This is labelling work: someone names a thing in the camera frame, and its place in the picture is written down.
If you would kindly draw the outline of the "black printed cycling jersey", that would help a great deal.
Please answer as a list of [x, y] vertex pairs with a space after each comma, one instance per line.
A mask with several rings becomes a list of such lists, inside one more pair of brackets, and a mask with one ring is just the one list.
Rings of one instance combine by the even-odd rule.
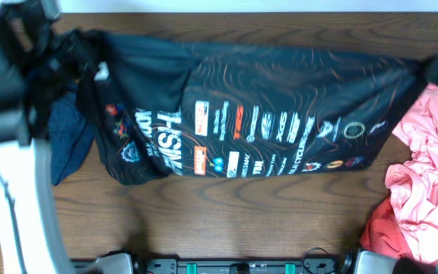
[[424, 64], [366, 53], [80, 34], [75, 88], [107, 173], [251, 178], [370, 166], [426, 86]]

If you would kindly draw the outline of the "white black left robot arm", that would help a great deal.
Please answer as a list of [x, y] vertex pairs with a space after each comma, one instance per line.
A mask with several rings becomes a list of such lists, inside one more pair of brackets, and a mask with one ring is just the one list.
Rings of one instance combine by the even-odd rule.
[[47, 136], [51, 106], [91, 80], [97, 55], [77, 30], [57, 35], [55, 1], [0, 4], [0, 247], [6, 273], [131, 273], [127, 253], [75, 263], [62, 241]]

